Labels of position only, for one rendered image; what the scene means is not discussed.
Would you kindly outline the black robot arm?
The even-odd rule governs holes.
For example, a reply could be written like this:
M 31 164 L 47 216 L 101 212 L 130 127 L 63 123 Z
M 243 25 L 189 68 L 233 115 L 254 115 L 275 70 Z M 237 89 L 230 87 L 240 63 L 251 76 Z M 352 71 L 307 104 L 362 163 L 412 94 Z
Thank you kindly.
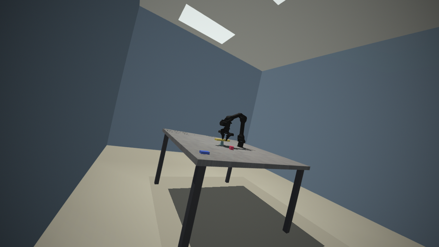
M 241 113 L 238 113 L 232 116 L 226 116 L 226 118 L 222 119 L 219 124 L 221 126 L 226 126 L 229 128 L 230 124 L 232 124 L 232 120 L 237 117 L 240 118 L 240 134 L 237 136 L 237 141 L 238 141 L 237 146 L 242 148 L 243 144 L 246 142 L 244 137 L 244 127 L 245 127 L 245 122 L 247 121 L 247 117 Z M 221 129 L 221 132 L 222 133 L 228 132 L 228 128 Z

